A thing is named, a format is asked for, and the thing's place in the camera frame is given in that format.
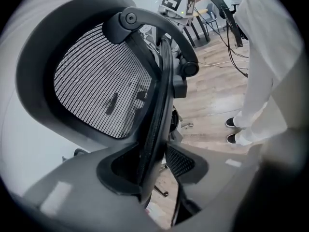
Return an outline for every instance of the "sneaker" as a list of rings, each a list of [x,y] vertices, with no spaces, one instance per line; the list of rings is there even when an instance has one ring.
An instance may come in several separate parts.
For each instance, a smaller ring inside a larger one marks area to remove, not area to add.
[[[226,141],[231,145],[235,145],[236,144],[235,134],[228,135],[226,137]]]
[[[226,122],[225,122],[225,125],[227,126],[227,127],[235,127],[235,125],[234,125],[234,118],[229,118]]]

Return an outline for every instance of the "white pants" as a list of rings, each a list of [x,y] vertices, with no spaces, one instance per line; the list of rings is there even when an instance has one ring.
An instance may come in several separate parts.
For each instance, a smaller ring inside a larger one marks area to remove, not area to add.
[[[304,45],[279,0],[243,0],[234,18],[250,42],[247,90],[243,107],[234,118],[237,127],[246,128],[236,134],[236,143],[248,145],[287,129],[271,92],[296,65]]]
[[[250,43],[250,62],[247,90],[241,111],[234,117],[234,124],[246,128],[235,136],[236,143],[248,145],[261,141],[286,130],[284,118],[270,94],[277,80],[264,58],[253,43]],[[253,116],[263,108],[261,115],[253,122]]]

